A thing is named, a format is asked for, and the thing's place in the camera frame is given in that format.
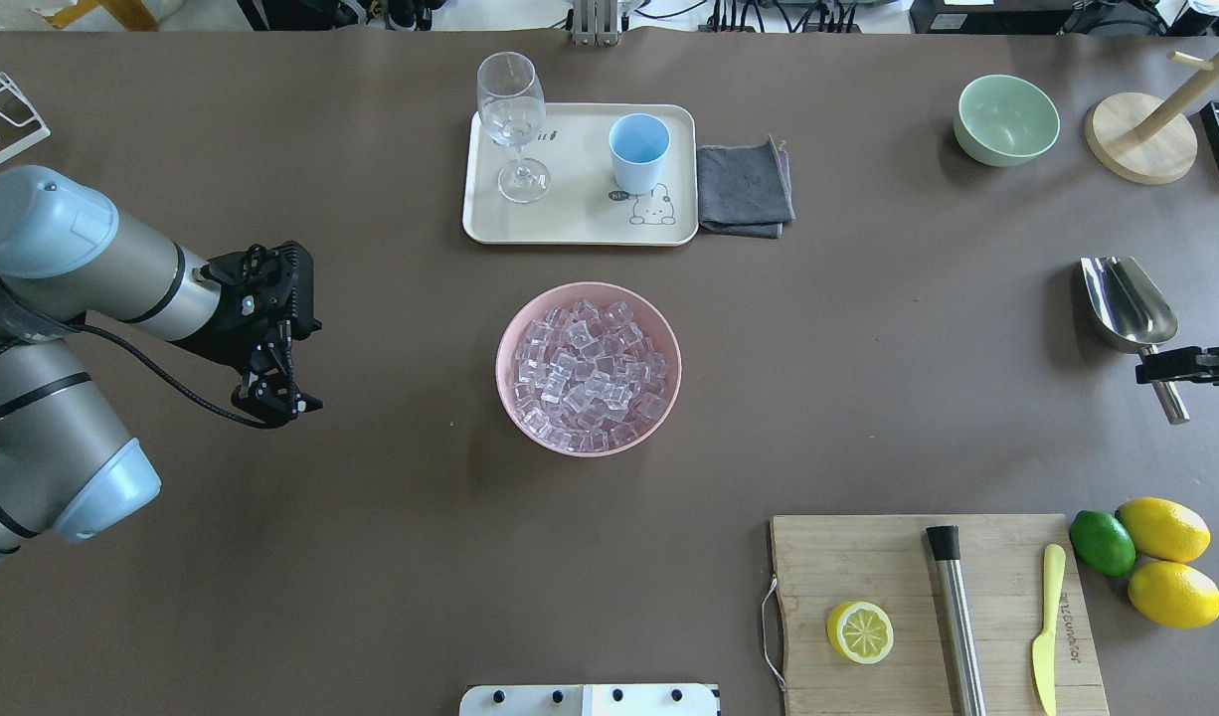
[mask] yellow lemon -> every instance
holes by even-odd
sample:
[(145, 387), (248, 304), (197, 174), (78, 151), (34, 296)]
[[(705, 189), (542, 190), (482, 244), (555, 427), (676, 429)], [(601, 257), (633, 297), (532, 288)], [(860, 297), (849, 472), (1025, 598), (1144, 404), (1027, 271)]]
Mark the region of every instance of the yellow lemon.
[(878, 664), (892, 651), (892, 620), (869, 601), (845, 601), (826, 620), (831, 646), (848, 661)]
[(1132, 572), (1126, 594), (1141, 615), (1164, 627), (1196, 629), (1219, 617), (1219, 588), (1179, 562), (1148, 562)]
[(1206, 521), (1192, 509), (1162, 498), (1139, 498), (1118, 507), (1136, 551), (1170, 562), (1192, 562), (1210, 544)]

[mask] yellow knife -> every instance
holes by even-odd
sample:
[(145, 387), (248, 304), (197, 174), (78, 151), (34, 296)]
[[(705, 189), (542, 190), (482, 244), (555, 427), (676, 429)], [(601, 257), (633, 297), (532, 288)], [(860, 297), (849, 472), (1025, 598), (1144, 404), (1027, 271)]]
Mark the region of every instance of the yellow knife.
[(1047, 716), (1056, 716), (1056, 612), (1065, 582), (1065, 549), (1048, 544), (1042, 550), (1042, 633), (1032, 639), (1032, 684)]

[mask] blue cup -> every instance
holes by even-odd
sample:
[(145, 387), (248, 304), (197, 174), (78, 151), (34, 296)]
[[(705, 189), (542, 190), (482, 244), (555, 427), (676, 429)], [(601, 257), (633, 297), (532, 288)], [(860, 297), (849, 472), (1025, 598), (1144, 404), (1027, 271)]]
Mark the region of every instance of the blue cup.
[(613, 178), (628, 194), (650, 194), (663, 177), (663, 160), (672, 135), (653, 115), (636, 113), (610, 127)]

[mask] lemon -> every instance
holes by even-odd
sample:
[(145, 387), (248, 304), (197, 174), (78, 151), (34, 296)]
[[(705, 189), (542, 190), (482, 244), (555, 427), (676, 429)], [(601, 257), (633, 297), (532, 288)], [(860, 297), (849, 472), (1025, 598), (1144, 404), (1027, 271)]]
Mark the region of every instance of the lemon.
[(892, 651), (892, 620), (869, 601), (845, 601), (826, 620), (831, 646), (848, 661), (878, 664)]
[(1139, 498), (1118, 507), (1137, 551), (1170, 562), (1192, 562), (1210, 544), (1206, 521), (1192, 509), (1162, 498)]
[(1069, 524), (1069, 540), (1079, 559), (1106, 576), (1121, 577), (1135, 566), (1131, 534), (1107, 512), (1084, 509)]
[(1164, 627), (1196, 629), (1219, 617), (1219, 588), (1179, 562), (1148, 562), (1131, 575), (1126, 596), (1141, 615)]

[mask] pink bowl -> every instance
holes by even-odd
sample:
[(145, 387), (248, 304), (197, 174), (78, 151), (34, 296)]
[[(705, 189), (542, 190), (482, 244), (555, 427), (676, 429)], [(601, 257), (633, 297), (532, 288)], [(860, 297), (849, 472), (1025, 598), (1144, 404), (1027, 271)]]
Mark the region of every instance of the pink bowl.
[[(603, 450), (601, 453), (574, 453), (573, 450), (562, 450), (555, 448), (555, 445), (542, 443), (536, 435), (531, 434), (525, 426), (522, 424), (522, 418), (517, 413), (517, 399), (513, 395), (513, 377), (517, 374), (517, 359), (514, 357), (517, 353), (517, 344), (525, 335), (525, 329), (531, 324), (533, 321), (541, 321), (546, 316), (547, 311), (555, 305), (563, 305), (568, 309), (570, 305), (578, 304), (579, 299), (588, 299), (600, 307), (605, 305), (618, 303), (622, 300), (624, 304), (631, 309), (633, 313), (636, 313), (636, 326), (651, 339), (655, 339), (655, 350), (663, 354), (667, 359), (667, 387), (668, 395), (667, 407), (664, 409), (658, 421), (650, 424), (650, 429), (646, 429), (636, 439), (628, 444), (620, 444), (618, 448), (611, 448), (610, 450)], [(638, 294), (633, 294), (628, 289), (608, 283), (599, 282), (580, 282), (569, 283), (564, 285), (558, 285), (555, 289), (547, 290), (544, 294), (538, 295), (529, 304), (517, 312), (513, 321), (508, 323), (508, 329), (505, 331), (505, 338), (499, 342), (499, 353), (495, 355), (495, 384), (499, 389), (499, 398), (505, 404), (505, 411), (508, 412), (508, 417), (517, 424), (517, 428), (522, 433), (533, 439), (534, 443), (541, 444), (542, 448), (550, 449), (553, 453), (560, 453), (561, 455), (569, 455), (572, 457), (605, 457), (606, 455), (613, 455), (614, 453), (623, 453), (633, 445), (641, 444), (646, 437), (655, 434), (658, 426), (663, 424), (667, 416), (672, 412), (673, 405), (677, 405), (677, 395), (681, 389), (681, 349), (677, 344), (677, 334), (672, 332), (670, 323), (667, 318), (655, 309), (655, 305), (649, 300), (640, 298)]]

